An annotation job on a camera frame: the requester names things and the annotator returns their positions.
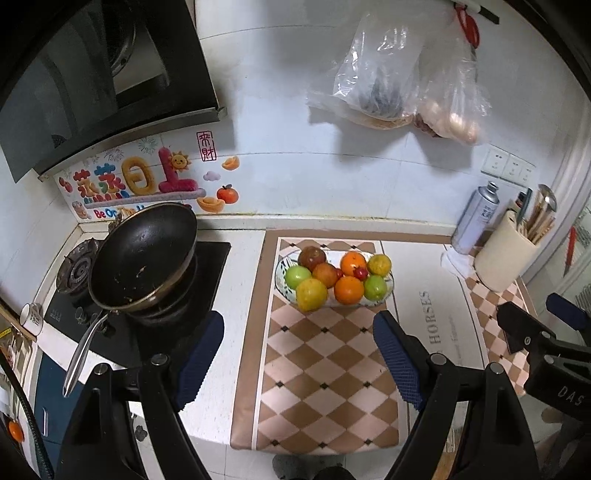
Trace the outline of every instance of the gas stove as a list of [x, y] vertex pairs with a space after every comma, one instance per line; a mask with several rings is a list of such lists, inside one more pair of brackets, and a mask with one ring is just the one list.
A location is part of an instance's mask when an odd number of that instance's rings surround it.
[[[99, 246], [100, 241], [91, 239], [78, 245], [64, 259], [56, 280], [56, 293], [44, 316], [45, 322], [75, 342], [80, 341], [90, 322], [101, 312], [87, 289], [90, 264]], [[178, 286], [182, 298], [171, 299], [170, 296], [174, 297], [171, 292], [159, 306], [166, 310], [167, 316], [177, 317], [174, 322], [159, 326], [152, 321], [147, 326], [125, 314], [111, 313], [102, 331], [93, 338], [90, 350], [123, 367], [133, 368], [155, 353], [171, 354], [181, 349], [184, 339], [191, 336], [212, 308], [229, 251], [227, 242], [197, 242], [196, 262], [191, 263], [194, 267], [187, 273], [191, 277]], [[177, 306], [170, 311], [167, 307], [172, 300]], [[157, 311], [158, 308], [150, 310], [152, 318]]]

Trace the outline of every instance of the tile floor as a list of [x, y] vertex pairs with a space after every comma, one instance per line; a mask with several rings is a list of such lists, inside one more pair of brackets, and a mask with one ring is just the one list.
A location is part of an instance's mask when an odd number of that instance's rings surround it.
[[[146, 429], [144, 419], [136, 417], [134, 428]], [[191, 442], [212, 480], [277, 480], [271, 465], [274, 454], [233, 450], [220, 443], [206, 442], [191, 437]], [[139, 452], [149, 480], [163, 480], [164, 477], [156, 461], [154, 449], [147, 436], [138, 441]], [[352, 453], [345, 455], [343, 466], [356, 480], [378, 480], [385, 477], [394, 464], [401, 447], [394, 447], [373, 452]]]

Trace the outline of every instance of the red apple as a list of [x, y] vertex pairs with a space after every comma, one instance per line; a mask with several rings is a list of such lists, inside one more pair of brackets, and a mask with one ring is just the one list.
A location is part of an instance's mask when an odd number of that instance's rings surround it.
[[368, 272], [367, 268], [358, 267], [358, 268], [355, 268], [355, 270], [353, 270], [353, 275], [358, 280], [365, 281], [369, 276], [369, 272]]
[[238, 192], [232, 188], [232, 184], [224, 185], [217, 191], [217, 198], [230, 205], [238, 201]]

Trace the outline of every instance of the fruit plate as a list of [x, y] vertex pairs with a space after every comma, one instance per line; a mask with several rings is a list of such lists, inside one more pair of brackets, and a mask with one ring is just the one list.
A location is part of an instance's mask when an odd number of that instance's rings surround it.
[[[337, 250], [326, 250], [326, 249], [322, 249], [322, 250], [326, 254], [327, 263], [332, 264], [335, 267], [338, 267], [340, 265], [340, 259], [346, 253], [346, 252], [337, 251]], [[366, 260], [369, 260], [373, 256], [373, 254], [371, 254], [369, 252], [359, 252], [359, 253], [362, 254]], [[281, 260], [277, 264], [277, 267], [275, 268], [275, 288], [279, 292], [281, 292], [281, 294], [285, 297], [286, 300], [288, 300], [290, 303], [294, 303], [294, 304], [297, 304], [297, 301], [295, 298], [296, 291], [293, 290], [292, 288], [289, 288], [287, 286], [287, 284], [285, 283], [285, 272], [287, 271], [288, 268], [292, 267], [293, 265], [297, 265], [297, 258], [299, 256], [300, 256], [300, 250], [296, 250], [295, 252], [290, 253], [287, 257], [285, 257], [283, 260]], [[388, 273], [388, 275], [386, 275], [384, 277], [384, 280], [386, 282], [386, 286], [388, 287], [388, 290], [382, 300], [371, 301], [371, 300], [368, 300], [365, 297], [363, 297], [355, 305], [363, 305], [365, 307], [375, 307], [376, 305], [380, 305], [380, 304], [384, 303], [386, 301], [386, 299], [392, 294], [392, 290], [394, 289], [394, 277], [392, 276], [392, 272]], [[335, 293], [333, 292], [333, 289], [331, 288], [329, 290], [329, 298], [328, 298], [328, 300], [326, 300], [326, 303], [324, 304], [324, 306], [325, 307], [342, 307], [344, 305], [342, 303], [339, 303], [336, 300]]]

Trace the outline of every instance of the white switch plate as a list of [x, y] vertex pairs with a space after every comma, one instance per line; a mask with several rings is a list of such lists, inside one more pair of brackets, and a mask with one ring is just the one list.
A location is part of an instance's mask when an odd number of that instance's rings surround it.
[[489, 145], [486, 160], [484, 161], [481, 171], [493, 175], [494, 177], [500, 177], [508, 160], [509, 152], [501, 150], [494, 145]]
[[510, 155], [509, 161], [507, 162], [505, 168], [503, 168], [503, 172], [501, 173], [501, 178], [507, 181], [511, 181], [513, 183], [519, 183], [523, 167], [523, 160], [514, 155]]
[[535, 165], [532, 165], [531, 163], [526, 162], [525, 160], [522, 160], [520, 158], [519, 160], [521, 160], [522, 167], [521, 175], [519, 175], [517, 183], [521, 186], [529, 187], [530, 183], [532, 183], [532, 181], [534, 180]]

